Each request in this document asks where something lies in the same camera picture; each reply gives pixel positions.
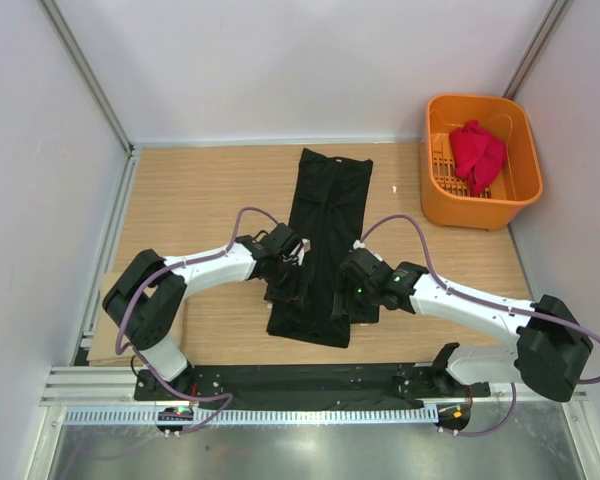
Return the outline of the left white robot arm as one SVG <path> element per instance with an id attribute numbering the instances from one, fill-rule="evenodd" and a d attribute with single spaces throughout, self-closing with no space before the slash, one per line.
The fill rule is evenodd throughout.
<path id="1" fill-rule="evenodd" d="M 184 257 L 140 252 L 102 300 L 118 327 L 115 348 L 127 340 L 155 370 L 158 389 L 169 399 L 193 388 L 194 369 L 171 336 L 181 305 L 190 296 L 227 283 L 264 280 L 296 296 L 296 280 L 310 241 L 280 223 L 270 232 L 237 236 L 228 245 Z"/>

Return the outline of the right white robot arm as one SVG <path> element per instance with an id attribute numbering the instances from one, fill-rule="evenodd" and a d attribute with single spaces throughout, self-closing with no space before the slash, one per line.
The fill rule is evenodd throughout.
<path id="1" fill-rule="evenodd" d="M 593 350 L 566 304 L 551 295 L 531 302 L 488 294 L 418 264 L 391 267 L 365 248 L 345 257 L 338 276 L 346 293 L 364 306 L 439 317 L 497 339 L 491 346 L 441 350 L 441 365 L 431 370 L 430 381 L 444 396 L 474 383 L 521 382 L 546 399 L 568 402 Z"/>

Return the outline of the black t shirt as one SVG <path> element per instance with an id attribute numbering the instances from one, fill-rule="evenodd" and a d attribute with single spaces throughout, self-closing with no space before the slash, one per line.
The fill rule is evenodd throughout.
<path id="1" fill-rule="evenodd" d="M 305 148 L 288 226 L 310 242 L 302 265 L 310 267 L 303 306 L 272 303 L 267 333 L 336 348 L 349 346 L 351 325 L 330 318 L 341 262 L 361 238 L 373 161 L 327 157 Z"/>

